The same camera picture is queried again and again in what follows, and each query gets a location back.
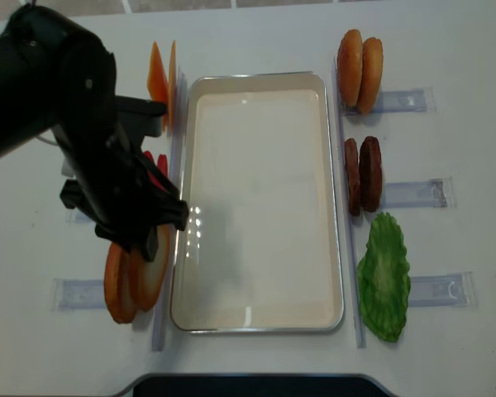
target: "green lettuce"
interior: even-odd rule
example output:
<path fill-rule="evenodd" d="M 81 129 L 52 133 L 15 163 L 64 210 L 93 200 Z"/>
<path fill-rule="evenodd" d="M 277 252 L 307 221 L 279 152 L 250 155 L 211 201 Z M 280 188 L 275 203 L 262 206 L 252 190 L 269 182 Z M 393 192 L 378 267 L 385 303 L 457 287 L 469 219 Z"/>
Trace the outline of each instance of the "green lettuce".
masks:
<path fill-rule="evenodd" d="M 358 288 L 364 324 L 387 342 L 396 342 L 406 325 L 409 270 L 400 226 L 389 213 L 380 213 L 371 224 L 367 252 L 358 265 Z"/>

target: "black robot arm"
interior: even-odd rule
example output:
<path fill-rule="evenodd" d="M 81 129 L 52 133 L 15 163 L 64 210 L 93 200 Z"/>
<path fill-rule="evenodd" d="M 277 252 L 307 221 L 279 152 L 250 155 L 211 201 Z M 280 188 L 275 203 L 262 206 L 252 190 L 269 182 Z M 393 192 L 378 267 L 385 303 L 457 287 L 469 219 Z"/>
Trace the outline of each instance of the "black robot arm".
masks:
<path fill-rule="evenodd" d="M 94 220 L 99 237 L 151 261 L 156 226 L 184 230 L 188 206 L 140 149 L 166 106 L 117 97 L 115 87 L 114 57 L 97 36 L 48 8 L 21 7 L 0 35 L 0 156 L 52 128 L 76 174 L 64 205 Z"/>

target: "white tray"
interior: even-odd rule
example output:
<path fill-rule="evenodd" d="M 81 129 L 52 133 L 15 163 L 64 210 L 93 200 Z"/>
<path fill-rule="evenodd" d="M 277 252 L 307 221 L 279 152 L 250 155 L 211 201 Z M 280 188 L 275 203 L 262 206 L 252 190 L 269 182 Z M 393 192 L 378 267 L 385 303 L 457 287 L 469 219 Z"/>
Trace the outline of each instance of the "white tray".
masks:
<path fill-rule="evenodd" d="M 171 316 L 190 332 L 306 331 L 343 314 L 327 94 L 313 73 L 189 94 Z"/>

